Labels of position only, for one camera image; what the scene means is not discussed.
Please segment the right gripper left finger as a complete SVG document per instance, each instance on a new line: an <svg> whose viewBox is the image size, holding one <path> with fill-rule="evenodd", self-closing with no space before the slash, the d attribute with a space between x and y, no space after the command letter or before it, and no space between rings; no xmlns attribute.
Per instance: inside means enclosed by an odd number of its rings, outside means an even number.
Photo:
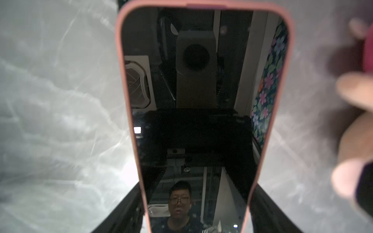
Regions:
<svg viewBox="0 0 373 233"><path fill-rule="evenodd" d="M93 233L139 233L142 228L144 206L137 183Z"/></svg>

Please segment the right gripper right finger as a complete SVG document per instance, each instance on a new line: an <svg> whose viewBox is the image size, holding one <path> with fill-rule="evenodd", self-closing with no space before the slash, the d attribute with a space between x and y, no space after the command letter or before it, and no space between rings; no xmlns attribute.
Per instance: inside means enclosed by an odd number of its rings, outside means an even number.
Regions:
<svg viewBox="0 0 373 233"><path fill-rule="evenodd" d="M257 185L250 203L255 233L301 233L302 231L284 214L269 195Z"/></svg>

